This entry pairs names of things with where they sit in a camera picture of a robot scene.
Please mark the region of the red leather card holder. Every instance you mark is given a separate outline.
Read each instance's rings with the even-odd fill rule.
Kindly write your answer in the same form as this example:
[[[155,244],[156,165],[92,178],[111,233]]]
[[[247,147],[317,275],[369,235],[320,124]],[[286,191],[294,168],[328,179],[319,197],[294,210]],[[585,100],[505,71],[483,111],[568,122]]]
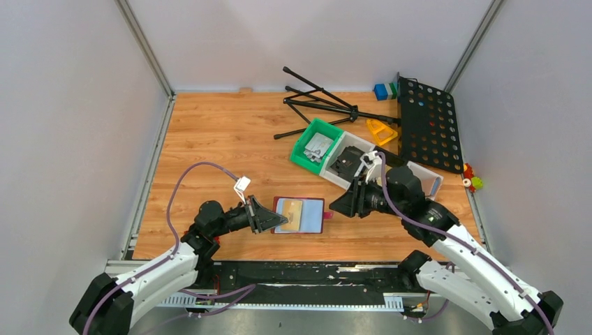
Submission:
[[[323,198],[275,197],[274,211],[288,222],[272,229],[272,234],[321,234],[324,222],[334,216]]]

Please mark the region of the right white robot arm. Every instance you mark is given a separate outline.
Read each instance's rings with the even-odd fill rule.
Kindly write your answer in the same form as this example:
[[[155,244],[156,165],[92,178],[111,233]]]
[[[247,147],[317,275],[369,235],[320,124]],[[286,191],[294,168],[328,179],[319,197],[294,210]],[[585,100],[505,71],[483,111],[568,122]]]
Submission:
[[[435,292],[480,320],[493,334],[553,334],[563,300],[521,280],[483,248],[445,206],[424,194],[426,169],[392,167],[378,179],[356,177],[330,209],[347,217],[398,216],[408,234],[458,266],[452,273],[415,250],[400,263],[407,291]]]

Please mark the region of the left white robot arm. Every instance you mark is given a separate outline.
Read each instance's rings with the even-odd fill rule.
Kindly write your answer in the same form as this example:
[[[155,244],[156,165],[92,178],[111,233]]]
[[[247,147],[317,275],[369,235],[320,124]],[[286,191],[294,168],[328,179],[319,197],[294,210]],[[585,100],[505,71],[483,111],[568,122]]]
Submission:
[[[220,248],[217,237],[245,228],[257,234],[287,222],[288,218],[265,208],[252,195],[229,210],[214,200],[204,202],[186,234],[170,250],[118,276],[96,276],[68,323],[78,334],[127,334],[170,295],[191,285],[206,288],[212,283],[212,257]]]

